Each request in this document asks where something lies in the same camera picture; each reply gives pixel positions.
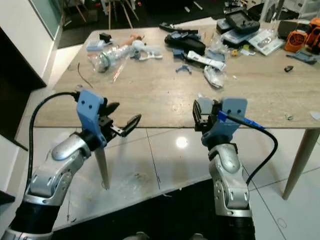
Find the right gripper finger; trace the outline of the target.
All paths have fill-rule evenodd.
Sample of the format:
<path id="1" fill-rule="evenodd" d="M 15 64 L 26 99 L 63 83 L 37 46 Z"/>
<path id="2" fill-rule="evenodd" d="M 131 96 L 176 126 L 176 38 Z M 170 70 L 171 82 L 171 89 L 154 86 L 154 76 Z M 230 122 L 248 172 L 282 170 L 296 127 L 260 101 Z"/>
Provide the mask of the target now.
<path id="1" fill-rule="evenodd" d="M 193 121 L 194 130 L 202 132 L 205 126 L 205 120 L 202 118 L 202 108 L 199 101 L 196 99 L 193 103 Z"/>
<path id="2" fill-rule="evenodd" d="M 198 102 L 201 107 L 202 117 L 211 115 L 214 106 L 214 100 L 208 97 L 198 97 Z"/>

